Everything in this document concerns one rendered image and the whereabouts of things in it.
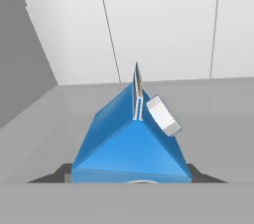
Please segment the blue milk carton white cap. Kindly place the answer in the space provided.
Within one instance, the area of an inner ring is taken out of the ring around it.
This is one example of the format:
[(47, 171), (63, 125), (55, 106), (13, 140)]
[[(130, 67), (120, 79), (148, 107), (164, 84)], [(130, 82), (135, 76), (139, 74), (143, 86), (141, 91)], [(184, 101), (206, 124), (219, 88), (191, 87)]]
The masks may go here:
[(98, 111), (71, 167), (71, 181), (184, 182), (191, 171), (176, 139), (182, 129), (163, 99), (133, 82)]

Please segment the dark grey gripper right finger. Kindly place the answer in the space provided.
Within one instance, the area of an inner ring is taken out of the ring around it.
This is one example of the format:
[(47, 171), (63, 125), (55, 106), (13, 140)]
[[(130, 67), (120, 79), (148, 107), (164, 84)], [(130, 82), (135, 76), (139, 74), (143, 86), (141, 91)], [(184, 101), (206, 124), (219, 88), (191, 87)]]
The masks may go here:
[(204, 174), (200, 172), (193, 164), (189, 164), (190, 173), (192, 175), (192, 183), (224, 183), (224, 180)]

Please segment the white cupboard door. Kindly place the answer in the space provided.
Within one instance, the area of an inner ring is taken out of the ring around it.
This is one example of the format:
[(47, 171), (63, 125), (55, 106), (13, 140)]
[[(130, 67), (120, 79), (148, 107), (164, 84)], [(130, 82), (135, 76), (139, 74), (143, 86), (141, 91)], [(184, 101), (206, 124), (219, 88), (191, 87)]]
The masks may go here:
[(121, 80), (209, 77), (215, 0), (105, 0)]
[(219, 0), (212, 76), (254, 76), (254, 0)]
[(118, 80), (102, 0), (25, 0), (60, 85)]

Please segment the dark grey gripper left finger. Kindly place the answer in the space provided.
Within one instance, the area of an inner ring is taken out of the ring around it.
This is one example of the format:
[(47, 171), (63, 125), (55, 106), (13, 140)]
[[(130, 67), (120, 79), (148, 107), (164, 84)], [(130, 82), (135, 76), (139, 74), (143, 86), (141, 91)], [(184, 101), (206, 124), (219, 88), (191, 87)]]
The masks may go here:
[(72, 164), (61, 165), (54, 173), (31, 180), (31, 183), (69, 183)]

